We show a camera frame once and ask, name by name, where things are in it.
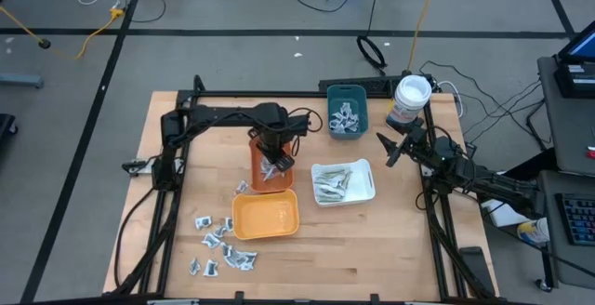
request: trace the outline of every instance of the white container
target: white container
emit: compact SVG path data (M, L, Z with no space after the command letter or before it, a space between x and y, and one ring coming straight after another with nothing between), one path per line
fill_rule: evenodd
M351 171L351 177L347 190L345 192L345 198L341 202L323 203L318 201L316 197L316 185L314 185L314 179L323 172L335 171L348 167ZM372 178L372 168L370 164L364 160L359 159L355 162L338 165L313 165L312 166L312 187L314 192L314 199L316 204L320 207L329 206L344 206L350 204L358 204L369 201L376 195L376 189L374 188L374 179Z
M545 218L527 221L517 228L521 240L532 244L543 244L549 241L548 220Z
M399 82L394 92L394 102L387 119L408 124L430 100L431 86L425 77L409 75Z

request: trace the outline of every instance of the orange container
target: orange container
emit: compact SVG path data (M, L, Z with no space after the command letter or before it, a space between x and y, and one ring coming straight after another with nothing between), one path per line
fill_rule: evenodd
M262 152L257 147L258 138L250 140L250 156L252 158L252 183L250 187L255 192L269 193L269 192L281 192L291 188L294 185L294 171L289 169L285 171L285 176L277 175L272 179L264 181L266 174L260 172L260 161L264 157ZM283 150L286 153L290 153L290 145L286 143Z
M233 198L233 234L240 240L291 235L299 228L298 197L292 190L238 194Z

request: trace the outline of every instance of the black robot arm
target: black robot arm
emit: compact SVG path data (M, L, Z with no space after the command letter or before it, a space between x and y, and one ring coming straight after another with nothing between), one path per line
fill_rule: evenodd
M280 171L286 171L294 159L283 150L294 137L308 133L310 113L289 115L287 109L274 102L252 108L209 107L196 105L179 108L161 117L163 150L152 166L153 187L172 191L179 185L175 167L176 153L184 143L213 126L248 126L248 136L258 137L258 149Z
M543 197L535 184L500 176L485 166L475 165L450 136L437 138L431 147L426 139L428 131L422 125L423 120L417 118L400 145L377 133L389 156L387 166L394 166L404 153L428 169L432 189L438 194L448 194L460 187L463 192L477 193L482 200L506 203L529 219L542 217Z

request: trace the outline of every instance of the teal basket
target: teal basket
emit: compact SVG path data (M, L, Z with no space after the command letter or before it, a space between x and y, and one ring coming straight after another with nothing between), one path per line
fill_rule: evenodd
M330 123L330 121L333 120L331 117L333 113L340 112L344 102L350 104L351 110L353 113L358 114L360 119L357 132L348 131L345 133L337 133L333 132L329 127L328 131L331 138L341 140L359 139L365 131L368 130L368 106L365 97L365 89L361 86L350 85L330 86L326 90L326 97L328 100L327 123Z

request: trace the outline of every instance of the concrete floor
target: concrete floor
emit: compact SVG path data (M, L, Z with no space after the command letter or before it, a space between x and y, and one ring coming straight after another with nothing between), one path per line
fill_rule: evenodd
M595 12L592 0L562 0L575 30ZM132 23L145 30L361 30L367 27L372 0L350 0L337 13L324 14L294 0L166 0L164 17ZM324 0L308 0L323 4ZM412 31L424 0L377 0L373 30ZM4 6L33 28L98 28L113 0L80 6L76 0L4 0ZM159 0L141 0L134 18L149 19ZM112 28L119 29L118 20ZM13 28L0 17L0 27ZM433 0L423 24L430 31L551 32L564 29L550 0ZM0 113L18 116L20 133L3 149L0 163L0 303L18 302L46 227L60 196L91 103L98 92L115 36L91 41L85 57L64 60L39 49L25 35L0 29L0 71L38 73L46 87L36 90L0 86ZM84 37L44 35L53 46L75 53ZM477 79L481 88L504 101L534 82L536 60L563 47L563 39L419 39L414 69L425 60L454 64ZM409 37L373 38L389 43L382 50L387 74L406 65ZM203 77L207 89L315 90L321 79L375 76L356 49L353 36L154 36L129 35L115 66L105 101L86 151L72 199L35 300L96 296L100 293L124 205L128 177L120 164L136 155L149 97L154 90L189 88ZM496 106L472 84L445 68L424 69L449 80L459 91ZM519 106L540 100L536 90ZM464 99L463 129L483 118L480 105ZM517 113L523 120L525 113ZM549 136L545 111L534 123ZM471 140L491 121L475 127ZM510 119L501 120L476 141L475 160L494 169L515 166L538 153L536 143ZM532 282L542 277L538 253L487 230L501 293L511 300L543 304L588 303L595 292L562 285L551 294Z

